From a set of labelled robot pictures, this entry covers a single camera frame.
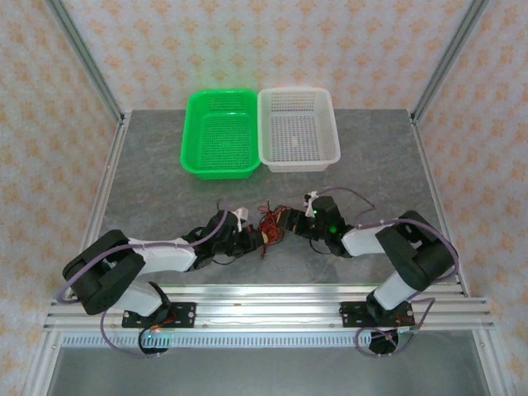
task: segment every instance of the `floor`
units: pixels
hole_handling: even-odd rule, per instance
[[[261,165],[239,181],[202,181],[180,164],[185,111],[134,111],[106,207],[101,233],[121,229],[145,240],[174,239],[205,225],[224,198],[229,207],[246,206],[250,223],[257,207],[303,207],[304,193],[348,186],[371,199],[378,210],[364,221],[387,219],[415,209],[438,227],[431,192],[406,111],[336,110],[342,156],[325,172],[271,173]],[[352,222],[365,204],[347,192],[332,194]],[[315,243],[323,251],[323,244]],[[383,255],[342,259],[320,255],[308,241],[290,234],[264,257],[248,254],[229,266],[211,264],[190,273],[160,273],[160,284],[380,283],[393,272]]]
[[[48,396],[486,396],[470,332],[420,332],[401,355],[351,348],[181,348],[159,360],[62,348]]]

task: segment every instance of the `floral wallpaper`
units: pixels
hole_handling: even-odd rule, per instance
[[[0,2],[0,395],[18,395],[115,129],[41,0]]]
[[[412,109],[470,0],[65,0],[124,111],[203,88],[327,88]]]
[[[464,272],[528,394],[528,2],[497,0],[419,125]]]

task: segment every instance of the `black mounting plate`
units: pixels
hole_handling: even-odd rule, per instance
[[[413,307],[410,303],[401,303],[391,311],[391,315],[376,322],[366,310],[366,301],[344,301],[341,314],[344,328],[399,328],[414,326]]]
[[[174,322],[163,324],[163,328],[193,328],[196,320],[196,303],[171,303],[168,317],[174,317]],[[156,323],[136,312],[123,313],[123,328],[148,328]]]

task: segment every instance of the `green plastic basket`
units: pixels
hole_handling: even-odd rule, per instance
[[[211,89],[189,99],[181,165],[200,179],[245,179],[261,161],[257,142],[257,94]]]

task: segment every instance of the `white plastic basket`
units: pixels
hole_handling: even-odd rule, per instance
[[[339,161],[330,92],[309,87],[260,91],[258,154],[272,172],[319,172]]]

